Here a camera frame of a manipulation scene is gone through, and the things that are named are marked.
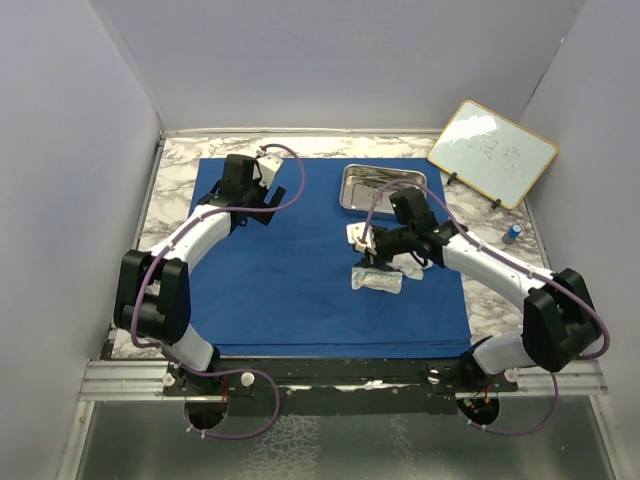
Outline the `clear green suture packet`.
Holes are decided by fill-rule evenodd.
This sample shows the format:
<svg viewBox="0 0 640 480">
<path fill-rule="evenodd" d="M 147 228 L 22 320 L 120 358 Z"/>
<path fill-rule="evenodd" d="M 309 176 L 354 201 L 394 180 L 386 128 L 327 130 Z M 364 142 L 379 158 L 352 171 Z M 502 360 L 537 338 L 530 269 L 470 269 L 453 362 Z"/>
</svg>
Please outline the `clear green suture packet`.
<svg viewBox="0 0 640 480">
<path fill-rule="evenodd" d="M 351 270 L 351 288 L 353 290 L 370 289 L 391 294 L 399 294 L 404 275 L 394 270 L 353 267 Z"/>
</svg>

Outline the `white gauze pieces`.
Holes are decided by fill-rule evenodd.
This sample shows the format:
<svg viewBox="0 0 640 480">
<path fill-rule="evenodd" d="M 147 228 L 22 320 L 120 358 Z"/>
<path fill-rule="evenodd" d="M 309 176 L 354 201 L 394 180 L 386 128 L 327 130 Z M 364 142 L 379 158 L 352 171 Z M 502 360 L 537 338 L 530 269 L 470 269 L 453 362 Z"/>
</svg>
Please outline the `white gauze pieces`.
<svg viewBox="0 0 640 480">
<path fill-rule="evenodd" d="M 421 281 L 424 278 L 424 272 L 433 266 L 433 262 L 411 252 L 395 255 L 388 265 L 409 279 Z"/>
</svg>

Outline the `blue surgical drape cloth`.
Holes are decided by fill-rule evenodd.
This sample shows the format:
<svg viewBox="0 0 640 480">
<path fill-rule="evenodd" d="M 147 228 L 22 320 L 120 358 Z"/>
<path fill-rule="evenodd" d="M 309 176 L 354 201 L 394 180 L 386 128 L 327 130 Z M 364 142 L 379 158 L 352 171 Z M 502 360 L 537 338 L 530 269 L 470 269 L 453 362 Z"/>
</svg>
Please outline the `blue surgical drape cloth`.
<svg viewBox="0 0 640 480">
<path fill-rule="evenodd" d="M 471 342 L 461 277 L 433 267 L 397 294 L 353 289 L 343 159 L 288 161 L 286 209 L 215 245 L 190 277 L 191 323 L 225 355 L 431 358 Z"/>
</svg>

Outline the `stainless steel instrument tray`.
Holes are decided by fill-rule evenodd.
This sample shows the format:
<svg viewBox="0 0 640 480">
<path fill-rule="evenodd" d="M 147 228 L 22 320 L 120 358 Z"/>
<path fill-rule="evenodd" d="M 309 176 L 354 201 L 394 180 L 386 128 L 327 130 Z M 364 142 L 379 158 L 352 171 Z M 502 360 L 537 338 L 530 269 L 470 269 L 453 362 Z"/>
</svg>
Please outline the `stainless steel instrument tray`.
<svg viewBox="0 0 640 480">
<path fill-rule="evenodd" d="M 427 177 L 425 174 L 416 170 L 405 170 L 397 168 L 386 168 L 363 164 L 349 164 L 343 170 L 342 182 L 340 188 L 339 203 L 345 213 L 366 217 L 372 202 L 377 198 L 381 188 L 368 188 L 363 184 L 356 183 L 356 174 L 365 169 L 383 169 L 383 170 L 400 170 L 406 175 L 410 175 L 415 182 L 421 186 L 427 185 Z"/>
</svg>

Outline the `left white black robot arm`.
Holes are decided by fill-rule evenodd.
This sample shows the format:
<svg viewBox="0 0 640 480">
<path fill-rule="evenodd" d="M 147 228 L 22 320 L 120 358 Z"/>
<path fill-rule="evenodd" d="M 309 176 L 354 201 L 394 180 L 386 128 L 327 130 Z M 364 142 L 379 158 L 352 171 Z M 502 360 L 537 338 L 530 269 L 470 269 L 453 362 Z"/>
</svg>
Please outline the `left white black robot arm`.
<svg viewBox="0 0 640 480">
<path fill-rule="evenodd" d="M 247 220 L 267 225 L 286 194 L 273 188 L 283 160 L 270 153 L 230 154 L 221 178 L 191 215 L 149 251 L 121 261 L 113 321 L 142 347 L 155 347 L 181 364 L 186 382 L 206 395 L 220 385 L 219 350 L 191 325 L 190 274 L 204 256 Z"/>
</svg>

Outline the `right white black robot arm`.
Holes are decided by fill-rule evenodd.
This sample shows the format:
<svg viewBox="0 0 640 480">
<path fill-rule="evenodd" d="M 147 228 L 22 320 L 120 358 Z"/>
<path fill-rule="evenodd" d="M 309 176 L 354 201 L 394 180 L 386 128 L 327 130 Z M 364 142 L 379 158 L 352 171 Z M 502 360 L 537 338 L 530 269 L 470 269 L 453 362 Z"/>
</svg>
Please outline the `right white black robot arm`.
<svg viewBox="0 0 640 480">
<path fill-rule="evenodd" d="M 430 261 L 478 281 L 518 308 L 520 332 L 489 336 L 460 355 L 459 378 L 467 389 L 481 391 L 508 369 L 557 373 L 608 351 L 610 333 L 577 271 L 537 268 L 482 241 L 453 216 L 438 221 L 429 206 L 434 197 L 419 186 L 396 191 L 390 202 L 398 227 L 350 224 L 347 241 L 362 253 L 362 268 L 382 270 L 398 255 L 413 255 L 420 264 Z"/>
</svg>

